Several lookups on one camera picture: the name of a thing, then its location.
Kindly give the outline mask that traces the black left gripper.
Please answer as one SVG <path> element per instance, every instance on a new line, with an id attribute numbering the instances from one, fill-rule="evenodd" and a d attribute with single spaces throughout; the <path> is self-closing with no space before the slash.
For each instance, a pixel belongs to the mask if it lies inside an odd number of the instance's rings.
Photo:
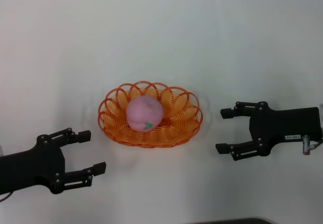
<path id="1" fill-rule="evenodd" d="M 105 173 L 101 162 L 79 171 L 65 173 L 65 158 L 61 147 L 84 143 L 91 139 L 89 130 L 75 133 L 67 128 L 46 136 L 39 136 L 36 145 L 23 152 L 1 157 L 1 194 L 43 185 L 53 193 L 90 187 L 95 176 Z"/>

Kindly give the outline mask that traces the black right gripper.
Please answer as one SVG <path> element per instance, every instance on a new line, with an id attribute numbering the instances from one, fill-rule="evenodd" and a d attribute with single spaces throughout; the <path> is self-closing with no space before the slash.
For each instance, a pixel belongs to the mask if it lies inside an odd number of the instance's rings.
<path id="1" fill-rule="evenodd" d="M 221 109 L 220 114 L 223 119 L 250 117 L 249 131 L 253 141 L 216 144 L 219 154 L 229 154 L 234 161 L 268 156 L 275 145 L 301 142 L 304 136 L 310 141 L 322 140 L 318 107 L 273 110 L 266 102 L 237 101 L 233 108 Z"/>

